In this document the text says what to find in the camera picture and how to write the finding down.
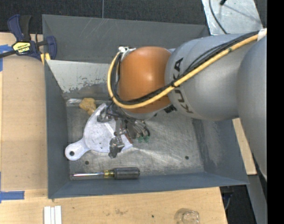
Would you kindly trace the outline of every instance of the white metal part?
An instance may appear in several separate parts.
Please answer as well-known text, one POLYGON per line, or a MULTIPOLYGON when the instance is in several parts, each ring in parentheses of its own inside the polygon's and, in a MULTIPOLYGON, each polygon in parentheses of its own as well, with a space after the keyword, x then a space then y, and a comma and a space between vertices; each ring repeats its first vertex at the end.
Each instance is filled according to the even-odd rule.
MULTIPOLYGON (((97 122, 97 116, 105 107, 105 103, 101 104, 90 116, 84 129, 83 138, 66 147, 65 156, 69 160, 78 160, 90 150, 99 154, 108 154, 110 152, 110 140, 115 137, 116 122, 113 119, 105 123, 97 122)), ((124 134, 121 135, 121 138, 125 144, 121 152, 132 147, 124 134)))
POLYGON ((43 209, 43 224, 62 224, 61 206, 44 207, 44 209, 43 209))

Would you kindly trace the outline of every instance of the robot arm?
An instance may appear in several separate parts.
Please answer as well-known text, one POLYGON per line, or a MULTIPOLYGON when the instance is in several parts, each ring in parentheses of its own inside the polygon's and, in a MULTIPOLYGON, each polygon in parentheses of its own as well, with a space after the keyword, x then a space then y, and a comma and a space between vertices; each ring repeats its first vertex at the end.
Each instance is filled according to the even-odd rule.
POLYGON ((170 106, 193 119, 240 117, 267 178, 266 42, 266 31, 260 31, 195 39, 172 53, 159 47, 123 48, 108 74, 115 110, 132 125, 170 106))

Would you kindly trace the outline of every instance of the table surface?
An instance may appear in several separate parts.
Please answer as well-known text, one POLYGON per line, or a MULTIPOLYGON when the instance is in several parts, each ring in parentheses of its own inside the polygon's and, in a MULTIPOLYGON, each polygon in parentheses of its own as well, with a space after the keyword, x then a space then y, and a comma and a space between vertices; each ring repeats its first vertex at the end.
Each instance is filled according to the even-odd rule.
MULTIPOLYGON (((15 38, 10 33, 0 33, 0 45, 13 44, 15 38)), ((26 66, 26 63, 38 63, 43 66, 41 62, 30 57, 24 56, 10 56, 4 60, 4 68, 10 69, 12 66, 6 64, 14 64, 17 66, 26 66)), ((8 166, 22 167, 23 173, 27 173, 29 170, 33 172, 33 168, 38 169, 39 166, 34 165, 34 161, 29 159, 19 160, 17 153, 14 151, 11 155, 5 155, 8 150, 4 149, 3 144, 6 140, 3 137, 6 130, 6 125, 2 122, 2 111, 8 109, 7 106, 2 106, 2 97, 4 95, 3 85, 3 72, 0 72, 0 171, 6 173, 8 166), (4 160, 4 157, 10 158, 12 155, 16 157, 16 162, 4 160)), ((11 89, 18 92, 20 87, 12 87, 11 89)), ((15 108, 20 113, 21 107, 16 107, 12 104, 11 117, 14 118, 15 108)), ((22 115, 29 115, 29 110, 25 111, 22 115)), ((244 132, 241 127, 239 119, 233 120, 234 128, 238 142, 240 144, 242 157, 245 163, 247 174, 256 174, 255 165, 251 152, 244 136, 244 132)), ((34 148, 28 151, 28 155, 39 153, 34 148)), ((40 178, 46 178, 44 171, 40 175, 40 178)), ((29 177, 29 183, 37 186, 33 182, 33 177, 29 177)), ((7 183, 7 187, 10 187, 10 177, 3 177, 2 182, 7 183)), ((143 194, 126 194, 126 195, 111 195, 111 196, 90 196, 90 197, 76 197, 76 198, 61 198, 61 199, 48 199, 47 187, 45 182, 37 186, 38 188, 29 188, 25 190, 24 200, 15 201, 2 201, 0 204, 0 223, 42 223, 43 222, 43 207, 45 206, 57 206, 62 207, 62 223, 164 223, 174 224, 176 223, 174 215, 180 208, 188 208, 199 212, 201 223, 209 224, 226 224, 226 214, 222 203, 222 196, 220 189, 204 188, 204 189, 190 189, 180 191, 169 192, 155 192, 155 193, 143 193, 143 194)))

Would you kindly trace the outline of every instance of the blue clamp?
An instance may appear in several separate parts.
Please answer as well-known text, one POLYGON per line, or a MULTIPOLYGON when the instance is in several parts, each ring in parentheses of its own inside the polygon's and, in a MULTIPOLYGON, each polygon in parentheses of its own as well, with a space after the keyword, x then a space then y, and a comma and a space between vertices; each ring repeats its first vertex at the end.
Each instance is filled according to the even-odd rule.
POLYGON ((13 192, 1 192, 0 191, 0 203, 5 200, 23 200, 25 191, 13 191, 13 192))
POLYGON ((34 42, 31 41, 31 36, 28 32, 28 23, 31 16, 20 16, 16 14, 8 19, 8 28, 10 32, 15 36, 16 42, 28 42, 30 43, 31 50, 28 52, 16 52, 17 55, 26 55, 36 58, 41 61, 41 52, 39 51, 39 46, 48 45, 48 53, 51 59, 54 59, 57 54, 57 46, 55 38, 53 36, 46 37, 46 41, 34 42))

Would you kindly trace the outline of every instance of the gray bin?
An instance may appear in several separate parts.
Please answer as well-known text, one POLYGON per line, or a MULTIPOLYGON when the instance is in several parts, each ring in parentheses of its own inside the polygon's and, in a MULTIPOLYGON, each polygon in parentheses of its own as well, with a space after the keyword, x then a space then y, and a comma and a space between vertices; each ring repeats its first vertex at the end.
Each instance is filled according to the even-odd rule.
MULTIPOLYGON (((110 63, 119 46, 153 45, 171 49, 208 36, 208 30, 205 26, 189 24, 44 15, 43 34, 56 38, 56 60, 97 66, 98 63, 110 63)), ((80 108, 67 105, 67 100, 94 97, 98 104, 108 102, 106 82, 67 91, 58 83, 58 73, 63 78, 70 73, 63 68, 54 74, 52 65, 51 62, 45 64, 49 198, 248 183, 232 121, 202 121, 177 112, 166 114, 161 111, 147 121, 153 137, 149 143, 134 143, 134 154, 127 152, 110 159, 88 152, 76 162, 69 161, 64 156, 64 149, 82 137, 89 117, 80 108), (87 159, 90 161, 88 166, 84 164, 87 159), (75 170, 101 171, 117 166, 139 167, 141 176, 137 180, 71 181, 69 178, 70 172, 75 170)))

